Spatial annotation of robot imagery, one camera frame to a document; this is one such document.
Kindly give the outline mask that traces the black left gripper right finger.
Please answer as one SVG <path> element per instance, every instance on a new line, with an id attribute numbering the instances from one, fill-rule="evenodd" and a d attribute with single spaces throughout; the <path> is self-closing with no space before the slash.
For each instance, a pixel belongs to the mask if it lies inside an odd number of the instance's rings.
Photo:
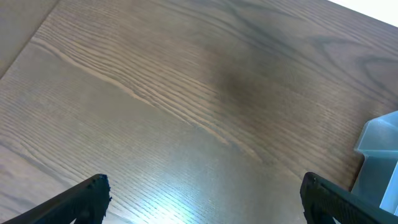
<path id="1" fill-rule="evenodd" d="M 313 172 L 304 175 L 300 198 L 308 224 L 397 224 L 395 215 Z"/>

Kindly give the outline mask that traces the clear plastic storage container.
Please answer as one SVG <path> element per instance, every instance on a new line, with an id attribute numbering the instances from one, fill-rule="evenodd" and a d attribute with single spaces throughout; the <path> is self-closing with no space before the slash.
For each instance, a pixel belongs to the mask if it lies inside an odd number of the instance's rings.
<path id="1" fill-rule="evenodd" d="M 354 150 L 364 162 L 351 193 L 397 215 L 397 112 L 369 120 Z"/>

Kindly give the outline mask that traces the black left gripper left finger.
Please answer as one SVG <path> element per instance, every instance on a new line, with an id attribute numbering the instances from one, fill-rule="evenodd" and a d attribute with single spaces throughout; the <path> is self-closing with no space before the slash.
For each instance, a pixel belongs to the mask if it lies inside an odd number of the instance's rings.
<path id="1" fill-rule="evenodd" d="M 102 224 L 110 190 L 108 176 L 95 174 L 4 224 Z"/>

